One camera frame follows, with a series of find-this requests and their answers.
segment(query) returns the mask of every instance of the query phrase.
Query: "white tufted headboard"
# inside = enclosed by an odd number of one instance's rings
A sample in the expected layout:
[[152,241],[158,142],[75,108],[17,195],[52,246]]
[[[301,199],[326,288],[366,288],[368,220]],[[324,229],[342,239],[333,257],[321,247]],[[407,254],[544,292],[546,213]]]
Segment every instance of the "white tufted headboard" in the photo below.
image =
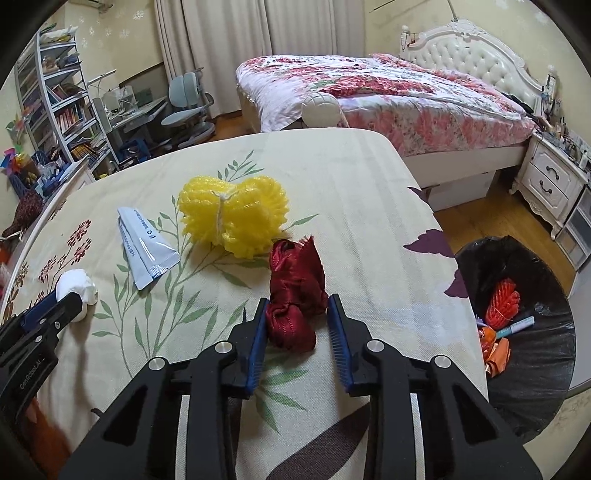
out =
[[[403,33],[410,33],[403,26]],[[459,70],[515,95],[540,111],[542,86],[525,69],[525,61],[498,38],[468,20],[459,19],[421,33],[400,58],[427,69]]]

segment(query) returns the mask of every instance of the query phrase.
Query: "yellow mesh sponge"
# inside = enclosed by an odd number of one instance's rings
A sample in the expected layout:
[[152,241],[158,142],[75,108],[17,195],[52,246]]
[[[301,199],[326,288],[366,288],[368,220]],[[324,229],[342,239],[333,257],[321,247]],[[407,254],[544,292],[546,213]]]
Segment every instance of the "yellow mesh sponge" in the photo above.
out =
[[238,258],[269,251],[272,239],[281,236],[287,202],[279,182],[265,176],[238,184],[199,176],[178,195],[191,241],[221,245]]

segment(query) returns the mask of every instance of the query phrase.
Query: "red ribbon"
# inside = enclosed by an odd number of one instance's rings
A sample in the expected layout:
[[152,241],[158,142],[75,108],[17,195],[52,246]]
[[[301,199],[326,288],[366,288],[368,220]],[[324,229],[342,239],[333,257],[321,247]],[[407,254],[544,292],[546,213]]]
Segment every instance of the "red ribbon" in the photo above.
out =
[[273,345],[309,352],[316,334],[306,321],[326,311],[324,269],[314,237],[298,243],[278,240],[269,255],[271,298],[267,307],[267,335]]

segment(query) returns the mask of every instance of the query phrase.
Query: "white crumpled tissue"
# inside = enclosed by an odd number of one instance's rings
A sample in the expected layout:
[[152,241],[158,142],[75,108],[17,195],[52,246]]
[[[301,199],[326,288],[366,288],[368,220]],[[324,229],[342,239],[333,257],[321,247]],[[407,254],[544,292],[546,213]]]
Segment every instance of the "white crumpled tissue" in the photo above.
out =
[[82,299],[82,311],[72,320],[79,322],[86,317],[88,305],[94,305],[99,298],[96,285],[82,268],[68,270],[61,274],[56,285],[56,299],[60,301],[71,291],[77,293]]

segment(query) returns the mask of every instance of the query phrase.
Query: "bookshelf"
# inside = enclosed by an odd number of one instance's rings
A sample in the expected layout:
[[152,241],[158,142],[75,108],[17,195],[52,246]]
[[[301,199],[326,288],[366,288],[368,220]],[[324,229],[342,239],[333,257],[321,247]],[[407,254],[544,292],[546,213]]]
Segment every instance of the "bookshelf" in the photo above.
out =
[[[26,129],[35,150],[48,153],[57,147],[68,163],[88,155],[88,168],[97,177],[108,172],[109,160],[117,169],[118,162],[90,101],[77,54],[75,38],[41,44],[36,33],[14,67],[17,98],[21,112],[33,111]],[[56,64],[48,66],[48,59]]]

